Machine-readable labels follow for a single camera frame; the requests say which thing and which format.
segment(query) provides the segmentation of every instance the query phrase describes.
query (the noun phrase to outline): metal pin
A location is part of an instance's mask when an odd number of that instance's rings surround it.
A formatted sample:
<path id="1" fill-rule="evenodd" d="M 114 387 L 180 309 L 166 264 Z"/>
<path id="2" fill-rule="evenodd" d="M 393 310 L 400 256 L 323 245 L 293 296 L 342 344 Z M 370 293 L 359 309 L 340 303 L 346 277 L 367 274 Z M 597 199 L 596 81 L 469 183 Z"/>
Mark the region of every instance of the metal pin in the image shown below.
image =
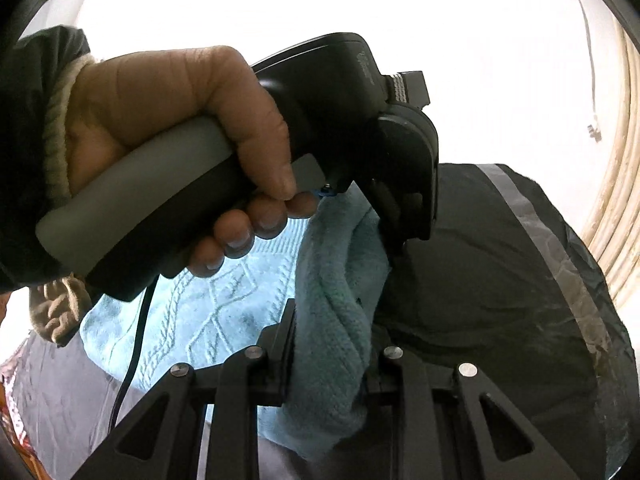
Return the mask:
<path id="1" fill-rule="evenodd" d="M 478 368 L 476 368 L 476 365 L 473 365 L 471 363 L 462 363 L 458 367 L 458 371 L 460 372 L 460 375 L 462 375 L 462 376 L 475 377 L 476 374 L 478 373 Z"/>
<path id="2" fill-rule="evenodd" d="M 402 349 L 399 346 L 388 346 L 383 354 L 387 359 L 399 359 L 402 357 Z"/>
<path id="3" fill-rule="evenodd" d="M 174 377 L 184 377 L 189 373 L 189 365 L 187 363 L 178 363 L 173 365 L 169 371 Z"/>
<path id="4" fill-rule="evenodd" d="M 244 351 L 244 355 L 246 355 L 249 359 L 259 359 L 264 354 L 264 350 L 260 346 L 249 346 Z"/>

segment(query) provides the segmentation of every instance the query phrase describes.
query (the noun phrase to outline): hand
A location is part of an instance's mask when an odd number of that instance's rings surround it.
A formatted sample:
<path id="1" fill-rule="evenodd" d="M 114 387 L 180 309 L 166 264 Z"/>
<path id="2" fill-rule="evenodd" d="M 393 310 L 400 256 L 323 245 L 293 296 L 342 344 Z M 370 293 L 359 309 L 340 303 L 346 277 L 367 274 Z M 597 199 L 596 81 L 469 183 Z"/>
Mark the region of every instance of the hand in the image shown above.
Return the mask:
<path id="1" fill-rule="evenodd" d="M 188 266 L 204 277 L 220 269 L 225 255 L 247 254 L 256 235 L 273 238 L 287 218 L 308 218 L 318 206 L 312 194 L 295 194 L 287 125 L 238 52 L 226 46 L 139 52 L 86 66 L 69 101 L 66 158 L 73 196 L 146 140 L 201 113 L 220 120 L 259 190 L 244 211 L 212 219 Z"/>

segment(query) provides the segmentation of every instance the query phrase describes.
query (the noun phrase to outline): blue towel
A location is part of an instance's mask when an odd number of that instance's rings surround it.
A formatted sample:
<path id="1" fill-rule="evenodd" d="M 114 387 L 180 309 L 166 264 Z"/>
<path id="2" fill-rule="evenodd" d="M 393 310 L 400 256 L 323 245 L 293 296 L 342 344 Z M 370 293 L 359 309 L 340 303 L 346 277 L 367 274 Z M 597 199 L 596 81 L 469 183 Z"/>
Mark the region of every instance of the blue towel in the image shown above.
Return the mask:
<path id="1" fill-rule="evenodd" d="M 275 240 L 227 260 L 208 279 L 161 278 L 133 385 L 147 391 L 176 362 L 202 368 L 254 344 L 295 296 L 297 325 L 289 396 L 258 410 L 258 434 L 314 460 L 364 424 L 354 403 L 370 360 L 370 330 L 389 272 L 378 217 L 357 186 L 322 200 L 310 220 L 289 221 Z M 122 379 L 142 295 L 104 297 L 82 321 L 89 358 Z"/>

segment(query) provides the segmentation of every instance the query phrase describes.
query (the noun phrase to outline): white wall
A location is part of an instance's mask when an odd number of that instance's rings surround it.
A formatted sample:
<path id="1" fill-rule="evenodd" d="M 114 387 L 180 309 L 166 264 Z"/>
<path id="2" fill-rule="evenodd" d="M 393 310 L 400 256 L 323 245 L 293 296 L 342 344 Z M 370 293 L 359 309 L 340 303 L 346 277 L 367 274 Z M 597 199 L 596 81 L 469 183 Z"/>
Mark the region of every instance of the white wall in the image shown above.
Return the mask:
<path id="1" fill-rule="evenodd" d="M 625 303 L 624 308 L 618 311 L 618 314 L 629 332 L 629 338 L 636 353 L 636 367 L 640 381 L 640 290 L 636 290 Z"/>
<path id="2" fill-rule="evenodd" d="M 22 288 L 9 298 L 6 317 L 0 324 L 0 364 L 14 354 L 30 332 L 29 289 Z"/>
<path id="3" fill-rule="evenodd" d="M 603 141 L 587 132 L 591 73 L 577 0 L 86 0 L 99 57 L 230 44 L 249 62 L 308 38 L 357 32 L 383 72 L 423 70 L 443 162 L 503 162 L 537 180 L 580 231 L 616 120 L 608 9 L 588 0 Z"/>
<path id="4" fill-rule="evenodd" d="M 56 25 L 75 26 L 83 2 L 84 0 L 47 0 L 31 19 L 22 37 Z"/>

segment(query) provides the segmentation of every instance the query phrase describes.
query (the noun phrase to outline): black jacket sleeve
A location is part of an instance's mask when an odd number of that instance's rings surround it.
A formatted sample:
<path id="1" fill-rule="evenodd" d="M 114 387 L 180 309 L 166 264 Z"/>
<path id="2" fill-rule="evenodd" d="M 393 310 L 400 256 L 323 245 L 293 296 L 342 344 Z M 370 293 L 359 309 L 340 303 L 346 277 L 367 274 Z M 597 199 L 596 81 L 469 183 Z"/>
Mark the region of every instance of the black jacket sleeve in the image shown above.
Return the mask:
<path id="1" fill-rule="evenodd" d="M 81 30 L 55 27 L 20 40 L 0 66 L 0 293 L 65 273 L 35 235 L 50 209 L 44 119 L 60 73 L 88 52 Z"/>

